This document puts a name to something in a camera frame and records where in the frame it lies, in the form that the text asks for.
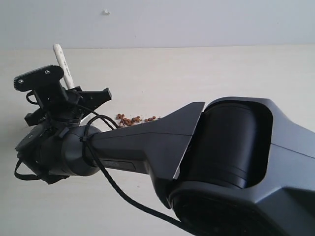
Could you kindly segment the black second robot arm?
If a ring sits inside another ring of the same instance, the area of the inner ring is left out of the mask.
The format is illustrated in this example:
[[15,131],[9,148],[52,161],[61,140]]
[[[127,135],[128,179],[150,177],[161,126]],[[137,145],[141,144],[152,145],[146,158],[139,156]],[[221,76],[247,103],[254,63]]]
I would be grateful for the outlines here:
[[312,236],[315,233],[315,134],[269,99],[224,97],[190,103],[135,126],[102,132],[84,112],[109,101],[109,90],[65,90],[59,82],[19,79],[40,108],[16,147],[22,180],[56,183],[107,169],[149,175],[176,218],[131,205],[196,236]]

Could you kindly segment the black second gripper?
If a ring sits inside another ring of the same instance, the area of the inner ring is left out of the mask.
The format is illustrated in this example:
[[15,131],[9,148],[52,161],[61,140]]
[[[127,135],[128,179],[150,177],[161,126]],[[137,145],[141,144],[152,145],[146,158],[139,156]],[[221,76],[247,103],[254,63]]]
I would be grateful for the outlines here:
[[47,121],[78,125],[84,115],[89,115],[112,99],[109,88],[101,91],[83,91],[80,87],[75,87],[73,91],[79,95],[78,97],[76,94],[67,93],[60,82],[31,91],[39,108],[24,117],[29,127],[47,124]]

